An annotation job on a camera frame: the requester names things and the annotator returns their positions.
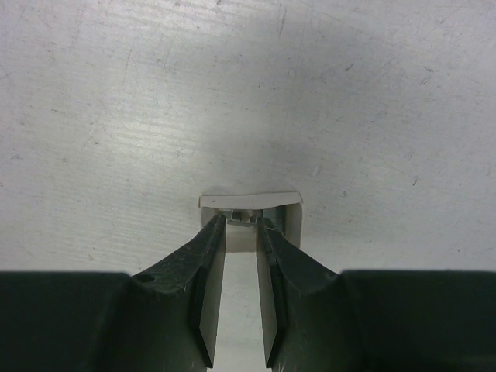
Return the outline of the staples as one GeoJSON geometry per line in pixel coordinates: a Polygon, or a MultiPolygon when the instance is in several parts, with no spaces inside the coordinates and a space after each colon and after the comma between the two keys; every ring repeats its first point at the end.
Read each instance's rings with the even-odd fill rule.
{"type": "Polygon", "coordinates": [[[220,209],[219,214],[226,217],[228,225],[251,227],[257,224],[259,219],[269,219],[274,228],[281,233],[286,233],[286,209],[278,206],[266,209],[220,209]]]}

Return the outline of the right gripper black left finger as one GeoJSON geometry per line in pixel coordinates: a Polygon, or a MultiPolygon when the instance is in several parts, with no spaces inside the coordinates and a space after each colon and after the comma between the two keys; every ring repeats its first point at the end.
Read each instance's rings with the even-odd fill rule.
{"type": "Polygon", "coordinates": [[[4,271],[3,371],[205,371],[213,366],[226,220],[135,274],[4,271]]]}

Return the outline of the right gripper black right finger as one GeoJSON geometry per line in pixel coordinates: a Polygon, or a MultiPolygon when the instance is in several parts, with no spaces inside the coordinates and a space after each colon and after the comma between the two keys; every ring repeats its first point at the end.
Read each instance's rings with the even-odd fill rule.
{"type": "Polygon", "coordinates": [[[265,363],[273,371],[493,371],[495,275],[335,273],[257,223],[265,363]]]}

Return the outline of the staple box tray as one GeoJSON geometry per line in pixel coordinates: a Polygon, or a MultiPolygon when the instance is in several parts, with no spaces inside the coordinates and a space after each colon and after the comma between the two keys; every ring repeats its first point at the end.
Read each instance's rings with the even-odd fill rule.
{"type": "MultiPolygon", "coordinates": [[[[290,243],[300,246],[303,225],[303,201],[298,191],[272,191],[241,195],[206,194],[201,195],[198,201],[203,226],[214,215],[222,215],[219,214],[220,209],[250,210],[278,206],[284,206],[286,209],[286,233],[282,234],[290,243]]],[[[226,251],[228,253],[246,253],[256,250],[257,225],[241,227],[228,225],[227,222],[226,225],[226,251]]]]}

